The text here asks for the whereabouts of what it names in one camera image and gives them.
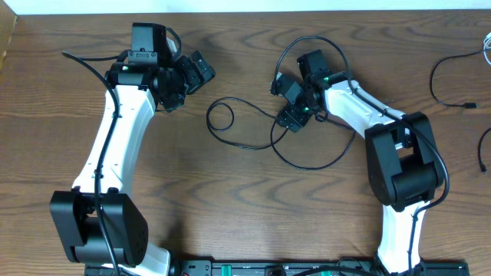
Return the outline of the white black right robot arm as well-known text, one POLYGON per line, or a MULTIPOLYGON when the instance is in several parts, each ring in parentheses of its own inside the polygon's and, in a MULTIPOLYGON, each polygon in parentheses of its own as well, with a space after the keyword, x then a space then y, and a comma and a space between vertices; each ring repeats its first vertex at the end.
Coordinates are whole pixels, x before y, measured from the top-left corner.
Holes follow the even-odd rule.
POLYGON ((275 72, 271 92, 287 100, 276 124, 297 132, 324 111, 364 139, 369 185, 383 206, 377 261, 386 275, 423 274, 418 252, 423 217, 442 201, 435 196, 437 188, 449 186, 428 117, 381 103, 349 69, 334 72, 319 50, 302 55, 297 63, 301 83, 275 72))

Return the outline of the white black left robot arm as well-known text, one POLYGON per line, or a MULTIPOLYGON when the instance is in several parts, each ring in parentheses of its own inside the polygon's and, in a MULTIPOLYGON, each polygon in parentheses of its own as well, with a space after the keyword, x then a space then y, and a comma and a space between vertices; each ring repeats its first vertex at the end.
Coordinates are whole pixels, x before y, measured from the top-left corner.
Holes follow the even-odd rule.
POLYGON ((133 203, 133 175, 146 129, 215 77, 201 52, 181 52, 165 25, 135 22, 129 49, 99 74, 105 106, 91 152, 72 187, 53 193, 51 217, 67 259, 90 275, 179 275, 182 266, 149 240, 133 203))

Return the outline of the cardboard panel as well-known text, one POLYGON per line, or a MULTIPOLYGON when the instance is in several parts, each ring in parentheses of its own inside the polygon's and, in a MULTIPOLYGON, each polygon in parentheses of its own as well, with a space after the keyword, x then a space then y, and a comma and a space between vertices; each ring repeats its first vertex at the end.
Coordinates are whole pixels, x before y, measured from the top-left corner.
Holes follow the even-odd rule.
POLYGON ((0 68, 3 68, 5 63, 5 57, 7 55, 8 47, 12 40, 12 35, 15 30, 15 26, 18 20, 18 16, 12 11, 12 9, 1 0, 0 5, 0 68))

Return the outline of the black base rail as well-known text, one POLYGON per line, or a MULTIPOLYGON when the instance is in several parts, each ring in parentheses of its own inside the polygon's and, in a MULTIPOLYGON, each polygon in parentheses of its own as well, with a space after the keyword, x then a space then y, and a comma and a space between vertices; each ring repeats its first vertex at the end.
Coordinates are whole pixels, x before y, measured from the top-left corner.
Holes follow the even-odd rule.
MULTIPOLYGON (((374 261, 343 258, 340 261, 308 262, 217 262, 210 260, 187 260, 174 262, 170 275, 182 276, 268 276, 268 275, 387 275, 382 266, 374 261)), ((419 263, 411 275, 470 276, 465 262, 419 263)))

